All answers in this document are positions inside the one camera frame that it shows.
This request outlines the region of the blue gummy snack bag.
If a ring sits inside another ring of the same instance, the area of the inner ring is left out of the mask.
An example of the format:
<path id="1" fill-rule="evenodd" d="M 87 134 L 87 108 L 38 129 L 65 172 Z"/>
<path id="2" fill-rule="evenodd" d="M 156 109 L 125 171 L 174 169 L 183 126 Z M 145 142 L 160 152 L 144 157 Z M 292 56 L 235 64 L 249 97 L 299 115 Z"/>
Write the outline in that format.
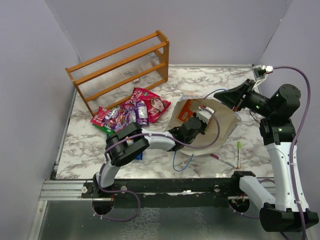
<path id="1" fill-rule="evenodd" d="M 139 136 L 130 139 L 126 136 L 124 139 L 119 139 L 118 135 L 115 135 L 106 139 L 105 150 L 112 146 L 113 148 L 107 152 L 112 164 L 123 166 L 133 160 L 142 160 L 143 151 L 148 145 L 144 137 Z"/>

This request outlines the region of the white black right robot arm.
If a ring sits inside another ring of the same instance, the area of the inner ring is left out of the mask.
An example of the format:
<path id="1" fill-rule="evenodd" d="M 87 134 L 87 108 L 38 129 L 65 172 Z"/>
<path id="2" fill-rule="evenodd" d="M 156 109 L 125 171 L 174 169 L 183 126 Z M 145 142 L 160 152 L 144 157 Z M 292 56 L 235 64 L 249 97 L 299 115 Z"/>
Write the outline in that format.
<path id="1" fill-rule="evenodd" d="M 259 220 L 267 232 L 302 232 L 319 222 L 310 211 L 300 182 L 297 165 L 297 135 L 291 116 L 300 107 L 300 90 L 283 84 L 267 98 L 254 91 L 255 81 L 247 79 L 241 85 L 214 94 L 225 106 L 238 112 L 247 108 L 263 118 L 260 135 L 269 154 L 275 182 L 272 196 L 249 171 L 235 171 L 229 189 L 240 196 L 245 193 L 259 209 Z"/>

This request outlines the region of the green snack bag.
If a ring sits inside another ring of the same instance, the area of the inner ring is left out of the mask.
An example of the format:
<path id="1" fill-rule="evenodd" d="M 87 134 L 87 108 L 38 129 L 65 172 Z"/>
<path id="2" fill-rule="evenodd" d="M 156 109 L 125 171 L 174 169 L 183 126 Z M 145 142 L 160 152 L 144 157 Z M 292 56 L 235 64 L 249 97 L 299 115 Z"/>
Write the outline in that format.
<path id="1" fill-rule="evenodd" d="M 96 125 L 96 124 L 92 124 L 94 127 L 96 127 L 98 130 L 104 132 L 107 136 L 111 136 L 114 131 L 109 128 L 109 127 L 106 127 L 106 126 L 100 126 L 100 125 Z"/>

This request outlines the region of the pink berry candy packet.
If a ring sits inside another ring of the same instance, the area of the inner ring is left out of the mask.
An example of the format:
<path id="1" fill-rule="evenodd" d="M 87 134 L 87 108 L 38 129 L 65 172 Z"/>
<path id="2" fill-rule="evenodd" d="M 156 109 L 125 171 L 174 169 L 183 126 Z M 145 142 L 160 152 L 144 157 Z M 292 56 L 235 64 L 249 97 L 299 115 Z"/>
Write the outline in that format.
<path id="1" fill-rule="evenodd" d="M 109 112 L 103 119 L 105 125 L 112 129 L 114 132 L 117 132 L 130 123 L 136 121 L 136 114 L 134 111 L 127 111 L 120 107 L 113 109 Z"/>

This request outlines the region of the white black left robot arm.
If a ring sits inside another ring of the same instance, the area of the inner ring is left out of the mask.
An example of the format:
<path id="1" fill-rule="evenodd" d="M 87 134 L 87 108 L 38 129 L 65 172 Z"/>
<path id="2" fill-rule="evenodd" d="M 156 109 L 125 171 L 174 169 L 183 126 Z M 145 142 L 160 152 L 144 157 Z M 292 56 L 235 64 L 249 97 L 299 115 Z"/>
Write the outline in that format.
<path id="1" fill-rule="evenodd" d="M 190 147 L 199 134 L 205 133 L 207 126 L 207 120 L 196 116 L 165 132 L 149 131 L 135 122 L 130 123 L 106 140 L 105 160 L 93 177 L 94 193 L 101 198 L 106 197 L 120 168 L 132 162 L 145 150 L 176 152 Z"/>

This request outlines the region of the red pink snack bag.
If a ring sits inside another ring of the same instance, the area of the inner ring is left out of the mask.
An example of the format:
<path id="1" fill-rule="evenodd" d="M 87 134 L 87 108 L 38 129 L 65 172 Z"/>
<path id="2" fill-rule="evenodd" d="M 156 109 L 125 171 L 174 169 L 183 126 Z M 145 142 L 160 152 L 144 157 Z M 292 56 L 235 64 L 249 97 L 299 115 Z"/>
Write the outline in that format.
<path id="1" fill-rule="evenodd" d="M 140 87 L 135 87 L 133 89 L 130 100 L 133 100 L 133 102 L 144 101 L 150 123 L 157 122 L 161 115 L 171 105 L 170 101 L 167 101 L 159 95 Z"/>

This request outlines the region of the blue checkered paper bag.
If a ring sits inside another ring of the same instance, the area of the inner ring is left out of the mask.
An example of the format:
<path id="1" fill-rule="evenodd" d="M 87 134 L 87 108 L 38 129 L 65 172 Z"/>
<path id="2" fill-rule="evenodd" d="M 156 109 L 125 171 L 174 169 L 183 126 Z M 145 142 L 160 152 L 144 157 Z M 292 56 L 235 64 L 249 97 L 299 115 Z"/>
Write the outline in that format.
<path id="1" fill-rule="evenodd" d="M 206 106 L 213 109 L 215 112 L 212 115 L 212 120 L 210 122 L 210 125 L 208 126 L 205 134 L 199 134 L 193 140 L 191 143 L 192 146 L 206 146 L 210 145 L 207 148 L 201 148 L 201 149 L 195 149 L 190 147 L 184 147 L 180 150 L 182 154 L 190 156 L 190 159 L 188 160 L 187 164 L 182 168 L 177 168 L 176 166 L 176 156 L 177 151 L 174 151 L 173 160 L 172 160 L 172 168 L 176 172 L 183 172 L 186 168 L 188 168 L 189 164 L 196 156 L 204 156 L 210 154 L 217 155 L 217 151 L 222 147 L 222 145 L 225 143 L 225 141 L 228 139 L 228 137 L 232 134 L 232 132 L 235 130 L 235 128 L 239 125 L 239 123 L 242 121 L 239 114 L 233 112 L 229 108 L 227 108 L 223 103 L 210 99 L 209 96 L 214 95 L 215 93 L 224 92 L 227 91 L 224 88 L 218 88 L 211 93 L 207 94 L 204 98 L 197 97 L 197 96 L 191 96 L 186 95 L 182 96 L 180 100 L 177 102 L 177 104 L 174 107 L 171 119 L 169 121 L 168 129 L 172 129 L 174 127 L 181 126 L 183 122 L 178 119 L 178 115 L 180 111 L 182 110 L 182 107 L 186 103 L 188 99 L 200 99 L 201 103 Z"/>

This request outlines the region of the red candy packet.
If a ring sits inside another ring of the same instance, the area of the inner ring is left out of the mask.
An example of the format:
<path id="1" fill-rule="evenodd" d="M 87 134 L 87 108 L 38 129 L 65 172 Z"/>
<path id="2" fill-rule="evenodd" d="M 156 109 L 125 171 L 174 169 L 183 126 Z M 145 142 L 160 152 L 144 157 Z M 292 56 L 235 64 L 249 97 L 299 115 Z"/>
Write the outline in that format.
<path id="1" fill-rule="evenodd" d="M 105 125 L 104 119 L 110 112 L 110 110 L 100 106 L 97 114 L 90 120 L 90 122 L 96 126 L 103 127 Z"/>

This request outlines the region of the purple snack bag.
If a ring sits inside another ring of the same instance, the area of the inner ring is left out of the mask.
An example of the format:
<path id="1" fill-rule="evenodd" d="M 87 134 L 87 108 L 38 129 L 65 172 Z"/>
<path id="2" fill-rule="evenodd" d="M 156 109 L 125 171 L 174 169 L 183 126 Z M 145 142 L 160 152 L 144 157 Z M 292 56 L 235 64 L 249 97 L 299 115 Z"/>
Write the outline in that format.
<path id="1" fill-rule="evenodd" d="M 131 119 L 140 126 L 149 125 L 148 109 L 143 100 L 125 103 L 123 107 L 130 114 Z"/>

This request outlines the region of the orange snack box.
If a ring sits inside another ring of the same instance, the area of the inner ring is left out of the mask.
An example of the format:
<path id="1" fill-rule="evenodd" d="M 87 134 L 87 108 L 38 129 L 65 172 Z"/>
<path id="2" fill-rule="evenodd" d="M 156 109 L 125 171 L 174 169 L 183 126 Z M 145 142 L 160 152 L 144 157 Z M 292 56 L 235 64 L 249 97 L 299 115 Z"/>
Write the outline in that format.
<path id="1" fill-rule="evenodd" d="M 200 107 L 200 106 L 204 106 L 204 105 L 202 104 L 202 102 L 200 101 L 200 99 L 188 99 L 188 100 L 185 102 L 184 106 L 182 107 L 182 109 L 181 109 L 181 111 L 180 111 L 180 113 L 179 113 L 179 115 L 178 115 L 177 118 L 178 118 L 179 120 L 181 120 L 182 122 L 187 122 L 187 120 L 188 120 L 189 118 L 191 118 L 191 117 L 197 118 L 197 117 L 196 117 L 196 111 L 199 110 L 199 107 Z M 208 127 L 209 127 L 212 119 L 211 119 L 211 121 L 210 121 L 210 123 L 209 123 L 208 125 L 206 125 L 204 122 L 202 122 L 199 118 L 197 118 L 197 119 L 198 119 L 198 120 L 200 121 L 200 123 L 201 123 L 201 127 L 200 127 L 199 132 L 200 132 L 202 135 L 204 135 L 205 132 L 206 132 L 206 130 L 208 129 Z"/>

